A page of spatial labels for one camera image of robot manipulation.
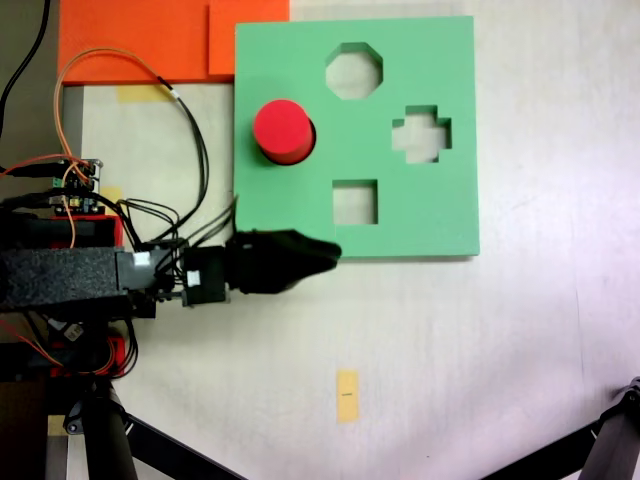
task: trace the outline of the circuit board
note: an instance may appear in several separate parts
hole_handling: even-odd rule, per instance
[[[80,171],[89,179],[85,183],[75,170],[71,170],[67,175],[66,182],[63,185],[62,176],[53,178],[53,188],[68,188],[77,190],[80,194],[83,191],[91,191],[100,193],[100,169],[102,162],[97,159],[87,160],[88,166],[79,165]],[[67,197],[69,211],[71,215],[104,215],[105,208],[100,202],[92,198],[84,198],[82,195],[70,195]],[[62,196],[52,197],[49,201],[53,207],[55,215],[66,215]]]

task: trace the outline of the square hole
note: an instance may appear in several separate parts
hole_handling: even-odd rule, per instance
[[[377,180],[333,181],[334,225],[378,224]]]

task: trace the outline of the wire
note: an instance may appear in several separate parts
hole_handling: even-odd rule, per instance
[[[71,147],[67,142],[66,136],[64,134],[64,129],[62,128],[62,122],[61,122],[62,83],[64,81],[64,78],[67,72],[71,69],[71,67],[77,61],[79,61],[84,57],[98,55],[98,54],[116,54],[116,55],[121,55],[123,57],[129,58],[131,60],[138,62],[143,68],[145,68],[150,74],[156,77],[156,79],[169,90],[171,95],[176,99],[176,102],[178,103],[178,105],[182,108],[184,114],[187,116],[187,119],[189,120],[189,123],[191,125],[191,129],[194,135],[194,140],[196,143],[196,150],[198,153],[198,168],[200,173],[200,185],[198,189],[198,197],[197,197],[195,206],[183,218],[181,219],[179,218],[174,225],[170,226],[167,230],[165,230],[163,233],[161,233],[154,239],[154,240],[161,240],[162,238],[168,235],[177,233],[178,229],[182,225],[184,225],[200,208],[207,194],[207,189],[209,186],[209,154],[207,152],[207,147],[205,145],[202,132],[200,131],[198,123],[193,117],[191,111],[189,110],[187,105],[184,103],[184,101],[180,98],[180,95],[165,79],[163,79],[158,74],[158,72],[156,72],[148,63],[142,60],[142,58],[140,58],[138,55],[136,55],[133,52],[130,52],[128,50],[124,50],[121,48],[95,47],[95,48],[84,50],[78,53],[77,55],[75,55],[74,57],[72,57],[62,68],[62,70],[60,71],[60,74],[58,75],[58,79],[56,81],[56,86],[53,94],[54,123],[56,126],[56,133],[58,134],[58,139],[60,140],[60,145],[62,146],[62,149],[64,150],[65,153],[67,153],[68,155],[72,154]]]
[[[109,346],[109,359],[107,360],[107,363],[104,366],[100,367],[99,369],[93,370],[91,372],[74,372],[73,370],[69,369],[64,364],[62,364],[61,362],[53,358],[49,353],[47,353],[46,349],[42,346],[43,344],[46,345],[46,342],[44,341],[44,338],[42,337],[42,335],[40,334],[40,331],[36,327],[36,324],[33,321],[33,317],[31,317],[31,315],[28,312],[23,312],[23,315],[27,320],[30,330],[32,331],[33,335],[36,337],[36,340],[34,340],[33,343],[27,338],[25,338],[24,336],[20,335],[17,332],[17,330],[15,330],[11,325],[4,322],[4,320],[2,319],[0,319],[0,326],[2,326],[2,328],[4,328],[8,333],[14,335],[15,337],[19,338],[23,342],[26,342],[34,350],[36,350],[40,355],[42,355],[43,357],[45,357],[47,360],[57,365],[58,367],[62,367],[65,370],[69,370],[72,373],[75,373],[78,375],[91,375],[91,374],[102,375],[107,373],[115,363],[115,359],[116,359],[115,347],[113,346],[113,343],[107,338],[107,344]]]
[[[23,315],[24,315],[24,318],[27,320],[29,327],[31,327],[31,330],[33,331],[33,335],[36,337],[36,341],[38,342],[38,345],[40,347],[42,347],[43,345],[46,345],[47,342],[42,336],[42,334],[40,333],[40,329],[36,326],[36,322],[33,320],[33,317],[29,314],[29,312],[23,312]]]
[[[69,175],[69,172],[71,170],[73,170],[74,165],[71,164],[69,165],[69,168],[67,168],[67,171],[64,172],[64,175],[62,176],[62,187],[64,188],[64,186],[67,183],[67,176]],[[73,221],[73,215],[71,215],[71,209],[69,208],[69,202],[67,201],[67,197],[65,195],[62,196],[62,203],[64,205],[64,209],[67,211],[67,216],[69,217],[69,225],[71,225],[71,244],[69,245],[69,248],[73,248],[76,244],[76,224]]]
[[[5,322],[2,318],[0,318],[0,327],[2,327],[7,333],[10,333],[14,337],[16,337],[16,338],[20,339],[21,341],[25,342],[27,345],[29,345],[31,348],[33,348],[36,352],[38,352],[40,355],[42,355],[44,358],[49,360],[54,365],[57,365],[59,367],[64,367],[64,365],[62,365],[62,363],[60,363],[55,358],[53,358],[51,355],[49,355],[42,347],[39,347],[39,346],[35,345],[33,342],[31,342],[31,340],[29,340],[28,338],[20,335],[20,333],[15,328],[13,328],[11,325],[9,325],[7,322]]]
[[[139,251],[142,245],[140,237],[138,236],[133,223],[129,216],[122,210],[120,205],[115,204],[108,198],[103,197],[95,192],[89,190],[77,190],[72,188],[52,188],[44,192],[27,193],[17,197],[6,198],[0,202],[0,210],[11,212],[17,208],[34,208],[39,206],[45,200],[58,197],[58,196],[76,196],[80,198],[91,198],[98,202],[103,203],[106,207],[113,210],[113,212],[120,217],[124,226],[125,232],[131,241],[131,245],[135,251]]]
[[[61,122],[61,112],[60,112],[60,107],[61,107],[60,100],[61,100],[61,93],[62,93],[62,82],[64,81],[64,77],[67,75],[67,72],[69,71],[69,69],[71,69],[71,67],[78,60],[80,60],[83,57],[87,57],[87,56],[90,56],[90,55],[96,55],[96,54],[116,54],[116,55],[122,55],[123,57],[128,57],[128,58],[130,58],[132,60],[135,60],[140,65],[142,65],[154,77],[156,77],[156,78],[159,77],[158,73],[153,68],[151,68],[151,66],[147,62],[142,60],[142,58],[140,58],[135,53],[129,52],[128,50],[124,50],[122,48],[95,47],[95,48],[89,48],[87,50],[84,50],[84,51],[78,53],[77,55],[73,56],[71,58],[71,60],[69,60],[65,64],[65,66],[62,67],[62,70],[60,70],[60,74],[58,75],[58,79],[56,81],[56,86],[55,86],[55,89],[54,89],[54,92],[53,92],[53,114],[54,114],[54,123],[55,123],[55,126],[56,126],[56,133],[58,134],[58,139],[60,140],[60,145],[62,146],[62,149],[68,155],[71,155],[71,147],[69,146],[69,143],[67,142],[67,138],[64,135],[64,130],[62,128],[62,122]]]
[[[41,155],[39,157],[33,157],[33,158],[29,158],[27,160],[24,160],[24,161],[18,163],[17,165],[14,165],[11,168],[7,168],[6,170],[4,170],[2,173],[0,173],[0,178],[4,177],[5,175],[9,175],[14,170],[22,168],[25,165],[30,165],[32,163],[41,162],[43,160],[51,160],[51,159],[54,159],[54,158],[59,158],[59,159],[63,159],[63,160],[69,160],[69,162],[81,163],[81,164],[86,165],[86,166],[89,165],[89,162],[87,162],[86,160],[82,160],[82,159],[77,158],[77,157],[72,157],[72,156],[69,156],[69,155],[66,155],[66,154],[63,154],[63,153],[54,153],[52,155]],[[77,169],[76,172],[79,173],[81,178],[83,178],[84,180],[88,180],[88,178],[81,171],[79,171],[79,169]]]
[[[127,330],[129,331],[129,348],[127,349],[127,355],[125,356],[124,362],[122,366],[120,366],[121,373],[117,373],[112,376],[112,379],[124,378],[129,375],[138,363],[138,340],[136,338],[136,333],[133,328],[133,322],[130,318],[125,318],[124,322],[127,326]]]
[[[194,238],[196,235],[198,235],[200,232],[206,230],[207,228],[216,228],[216,224],[222,220],[224,220],[224,224],[222,226],[222,228],[224,228],[230,221],[230,218],[233,217],[235,215],[235,205],[238,201],[238,197],[235,197],[233,199],[233,201],[231,202],[231,204],[229,204],[229,206],[227,208],[225,208],[218,216],[216,216],[213,220],[205,223],[202,227],[198,228],[195,232],[193,232],[191,235],[189,235],[187,238],[185,238],[184,240],[182,240],[180,243],[178,243],[174,249],[171,250],[171,252],[167,253],[157,264],[156,267],[156,275],[161,274],[166,272],[169,268],[171,267],[176,267],[177,266],[177,262],[178,260],[180,260],[182,258],[182,256],[179,256],[177,258],[174,258],[171,262],[169,263],[164,263],[165,260],[167,260],[170,256],[172,256],[176,250],[179,250],[182,247],[185,247],[189,244],[189,240],[191,240],[192,238]],[[198,246],[201,243],[203,243],[204,240],[202,239],[198,239],[196,241],[196,243],[193,244],[193,246]]]
[[[11,89],[22,75],[22,72],[27,68],[31,59],[35,56],[40,44],[42,43],[42,39],[44,38],[44,34],[47,31],[47,22],[49,20],[49,9],[51,8],[51,0],[44,0],[44,7],[42,9],[42,20],[40,22],[40,29],[38,30],[38,35],[36,36],[35,42],[33,42],[33,46],[27,56],[24,57],[24,60],[18,67],[18,69],[11,76],[7,85],[4,87],[4,91],[2,92],[2,96],[0,97],[0,138],[2,138],[2,130],[4,128],[4,110],[7,104],[7,99],[9,98],[9,93],[11,93]],[[4,172],[5,169],[0,167],[0,172]]]

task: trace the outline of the octagonal hole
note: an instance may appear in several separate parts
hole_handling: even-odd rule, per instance
[[[342,43],[327,60],[325,79],[343,100],[367,98],[382,83],[382,57],[367,43]]]

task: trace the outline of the red component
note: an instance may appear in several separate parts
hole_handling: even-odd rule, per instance
[[[64,216],[56,216],[52,217],[52,220],[61,220],[64,222],[69,221],[69,217],[67,215]],[[113,236],[112,232],[109,232],[108,237],[101,237],[94,239],[96,244],[92,245],[82,245],[82,242],[77,245],[78,247],[83,246],[113,246],[113,247],[123,247],[124,246],[124,227],[122,225],[122,220],[120,217],[115,215],[73,215],[73,221],[89,221],[89,222],[105,222],[108,224],[113,223]],[[51,248],[69,248],[69,242],[56,242],[51,245]]]
[[[253,121],[253,136],[262,153],[278,165],[294,165],[313,150],[316,133],[304,109],[286,99],[265,104]]]
[[[100,375],[120,375],[124,372],[124,359],[127,356],[127,346],[124,338],[121,336],[112,336],[107,339],[114,348],[114,359],[111,368],[108,371],[101,373]],[[51,348],[62,349],[65,348],[65,345],[61,342],[54,342],[51,344]],[[66,372],[64,368],[61,367],[51,367],[49,370],[49,376],[51,377],[70,377],[71,374]]]

